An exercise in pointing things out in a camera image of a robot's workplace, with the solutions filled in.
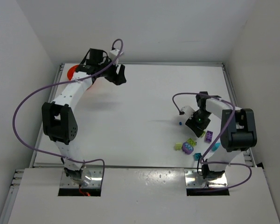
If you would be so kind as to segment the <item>purple flower lego piece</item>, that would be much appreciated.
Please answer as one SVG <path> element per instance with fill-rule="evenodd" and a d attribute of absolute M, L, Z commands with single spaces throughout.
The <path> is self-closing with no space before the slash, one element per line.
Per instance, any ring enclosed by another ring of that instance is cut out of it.
<path fill-rule="evenodd" d="M 187 154 L 187 155 L 190 155 L 193 153 L 194 151 L 194 147 L 192 145 L 190 145 L 189 143 L 187 142 L 184 142 L 182 144 L 182 151 Z"/>

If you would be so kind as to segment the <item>light green lego brick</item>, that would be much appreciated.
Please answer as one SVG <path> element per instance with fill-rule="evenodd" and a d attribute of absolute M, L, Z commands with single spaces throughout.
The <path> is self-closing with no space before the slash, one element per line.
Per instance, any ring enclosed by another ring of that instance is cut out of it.
<path fill-rule="evenodd" d="M 175 143 L 174 149 L 175 150 L 181 150 L 182 149 L 182 143 Z"/>

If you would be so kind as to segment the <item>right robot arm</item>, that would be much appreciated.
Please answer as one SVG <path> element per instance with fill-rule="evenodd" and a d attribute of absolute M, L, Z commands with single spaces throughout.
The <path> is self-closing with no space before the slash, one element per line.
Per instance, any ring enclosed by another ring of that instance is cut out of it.
<path fill-rule="evenodd" d="M 213 146 L 219 140 L 220 147 L 208 159 L 205 159 L 205 156 L 209 150 L 199 159 L 203 179 L 219 178 L 240 152 L 256 145 L 254 112 L 249 108 L 238 109 L 219 96 L 211 96 L 207 92 L 196 94 L 196 102 L 198 110 L 186 112 L 189 118 L 185 123 L 196 137 L 201 137 L 207 129 L 210 115 L 221 119 L 220 133 L 211 144 Z"/>

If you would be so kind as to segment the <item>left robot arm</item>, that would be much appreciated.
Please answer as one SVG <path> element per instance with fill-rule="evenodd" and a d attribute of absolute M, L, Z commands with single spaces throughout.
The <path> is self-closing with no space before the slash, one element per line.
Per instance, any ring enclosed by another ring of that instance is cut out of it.
<path fill-rule="evenodd" d="M 71 83 L 52 102 L 42 105 L 43 132 L 58 147 L 65 174 L 76 184 L 83 183 L 85 162 L 75 141 L 78 132 L 75 107 L 84 92 L 100 77 L 115 85 L 126 83 L 125 66 L 118 65 L 122 54 L 116 48 L 112 48 L 109 54 L 90 49 L 82 62 L 73 68 Z"/>

